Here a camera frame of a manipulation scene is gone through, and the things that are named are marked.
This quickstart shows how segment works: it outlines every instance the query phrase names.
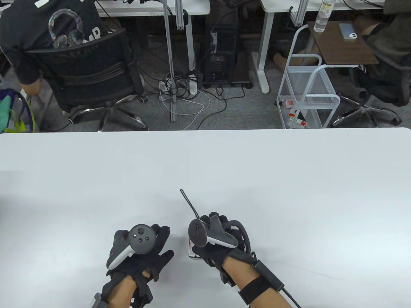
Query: desk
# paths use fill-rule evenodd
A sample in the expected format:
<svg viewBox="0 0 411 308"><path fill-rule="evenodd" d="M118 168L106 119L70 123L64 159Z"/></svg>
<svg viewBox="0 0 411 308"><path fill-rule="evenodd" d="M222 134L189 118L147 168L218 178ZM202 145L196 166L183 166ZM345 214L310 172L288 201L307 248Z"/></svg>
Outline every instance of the desk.
<svg viewBox="0 0 411 308"><path fill-rule="evenodd" d="M408 129L8 134L0 146L2 308L86 307L114 232L137 223L169 225L175 250L150 307L244 308L188 258L180 188L200 214L241 221L302 307L411 306Z"/></svg>
<svg viewBox="0 0 411 308"><path fill-rule="evenodd" d="M272 22L274 20L275 13L288 12L290 7L293 6L297 9L299 6L299 0L260 0L264 11L266 12L264 18L264 27L261 34L260 50L259 52L251 53L254 70L260 85L261 92L267 94L270 91L266 74L264 73L264 66L266 64L267 50L270 42ZM384 0L371 0L373 3L383 5ZM359 0L346 0L347 4L355 9L376 9L376 7L368 5ZM321 6L322 0L310 0L308 3L307 11L318 11ZM342 0L337 0L334 5L334 10L349 10Z"/></svg>
<svg viewBox="0 0 411 308"><path fill-rule="evenodd" d="M12 3L13 0L4 0L4 3ZM163 16L163 4L156 1L148 1L141 4L138 0L131 4L123 3L123 1L99 0L101 6L107 11L111 17L126 17L126 16ZM183 0L183 8L188 13L188 25L186 25L187 51L188 51L188 67L190 70L196 68L196 57L194 53L193 29L191 24L192 15L207 15L210 13L210 0ZM95 3L97 11L101 17L107 17L103 9ZM175 15L175 1L168 0L167 5ZM190 81L190 93L197 93L197 83Z"/></svg>
<svg viewBox="0 0 411 308"><path fill-rule="evenodd" d="M329 21L325 31L322 33L314 31L314 21L307 23L311 32L310 39L314 40L317 44L324 62L328 65L378 64L377 58L362 36L358 36L354 40L343 38L339 28L341 23L351 22Z"/></svg>

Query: white metal cart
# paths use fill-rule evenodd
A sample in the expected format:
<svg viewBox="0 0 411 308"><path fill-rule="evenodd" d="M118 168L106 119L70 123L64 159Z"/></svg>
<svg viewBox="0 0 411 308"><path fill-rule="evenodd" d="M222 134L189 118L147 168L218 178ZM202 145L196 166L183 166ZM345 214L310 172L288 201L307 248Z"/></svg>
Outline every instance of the white metal cart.
<svg viewBox="0 0 411 308"><path fill-rule="evenodd" d="M342 68L342 67L357 67L358 65L326 65L322 64L322 58L316 54L294 54L294 48L298 35L308 25L302 26L294 35L293 43L291 45L290 54L287 59L286 68L281 81L280 89L278 91L277 106L281 117L283 128L287 128L284 117L288 117L288 112L282 107L285 101L292 101L296 110L293 121L289 128L299 127L298 116L300 113L305 118L311 118L307 121L308 128L326 128L332 116L334 115L340 98L335 93L334 87L327 75L326 68ZM290 66L292 58L304 58L302 65ZM305 65L308 58L315 57L318 59L318 65ZM321 123L317 109L331 110L327 120Z"/></svg>

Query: black glove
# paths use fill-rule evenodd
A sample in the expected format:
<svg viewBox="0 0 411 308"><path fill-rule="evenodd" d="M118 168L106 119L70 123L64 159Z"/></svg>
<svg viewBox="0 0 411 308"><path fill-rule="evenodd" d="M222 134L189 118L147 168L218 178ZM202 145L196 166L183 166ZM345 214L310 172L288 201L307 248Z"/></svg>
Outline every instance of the black glove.
<svg viewBox="0 0 411 308"><path fill-rule="evenodd" d="M230 282L230 285L233 284L232 279L229 275L224 271L222 265L224 260L227 256L230 256L234 259L253 264L257 260L253 257L250 252L250 245L247 234L243 234L240 230L233 230L228 223L227 217L224 215L219 215L218 213L210 213L210 215L203 215L201 216L201 220L204 221L206 224L210 224L210 217L218 215L218 218L221 221L221 225L223 226L224 230L231 235L233 235L238 240L238 247L237 248L228 248L218 244L210 244L207 243L204 247L193 247L193 252L196 255L199 255L208 265L211 267L216 267L220 273L222 273L222 280L224 283ZM224 281L223 276L226 278L230 278L231 281Z"/></svg>
<svg viewBox="0 0 411 308"><path fill-rule="evenodd" d="M173 258L174 251L168 250L162 255L159 255L169 238L170 227L163 226L160 228L159 225L152 225L151 228L157 236L154 248L144 255L135 253L131 257L125 258L116 268L109 270L107 276L110 275L111 282L104 285L102 298L108 298L115 286L117 286L125 276L130 275L138 285L138 289L134 293L134 303L132 307L143 307L152 300L152 295L147 283L152 279L154 279L154 281L158 280L161 270ZM120 238L127 239L128 234L129 232L127 230L117 231L114 235L113 247ZM143 271L148 272L150 277L145 277Z"/></svg>

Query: antenna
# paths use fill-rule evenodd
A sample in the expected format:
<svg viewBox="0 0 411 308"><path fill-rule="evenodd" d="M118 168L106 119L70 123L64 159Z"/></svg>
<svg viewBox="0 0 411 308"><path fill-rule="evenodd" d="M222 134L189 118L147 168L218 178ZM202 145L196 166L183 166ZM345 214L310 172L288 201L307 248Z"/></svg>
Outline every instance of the antenna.
<svg viewBox="0 0 411 308"><path fill-rule="evenodd" d="M184 190L183 190L182 188L180 189L180 192L181 192L182 196L184 197L184 199L187 201L187 203L188 203L188 205L190 206L190 208L193 210L194 215L196 215L196 218L197 218L197 219L200 219L199 214L197 213L197 211L196 211L196 209L194 208L194 206L191 204L190 200L188 200L188 198L187 198L187 196L186 196L186 194L185 194L185 192L184 192Z"/></svg>

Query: office chair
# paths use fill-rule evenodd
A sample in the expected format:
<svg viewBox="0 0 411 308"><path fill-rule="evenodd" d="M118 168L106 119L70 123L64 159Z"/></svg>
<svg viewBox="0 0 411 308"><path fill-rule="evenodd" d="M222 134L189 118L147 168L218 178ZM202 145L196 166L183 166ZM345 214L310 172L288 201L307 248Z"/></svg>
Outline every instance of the office chair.
<svg viewBox="0 0 411 308"><path fill-rule="evenodd" d="M376 50L373 50L373 52L379 59L380 65L383 65L385 69L389 69L394 72L393 79L391 82L380 81L371 78L368 72L364 72L360 69L350 70L351 80L354 85L365 89L365 91L360 93L360 98L364 99L364 102L359 103L351 98L339 94L341 100L353 103L357 107L337 117L337 119L332 123L333 127L338 126L345 120L357 114L366 114L373 127L379 127L374 114L392 118L393 120L391 120L391 124L394 126L398 126L402 123L402 120L398 114L393 110L386 108L375 108L372 104L375 99L380 99L385 103L391 103L399 107L407 105L410 100L411 67L399 65Z"/></svg>
<svg viewBox="0 0 411 308"><path fill-rule="evenodd" d="M59 107L70 114L71 123L80 115L103 111L97 127L103 131L115 110L148 130L138 115L121 107L136 96L148 100L124 29L77 46L27 54L50 84Z"/></svg>

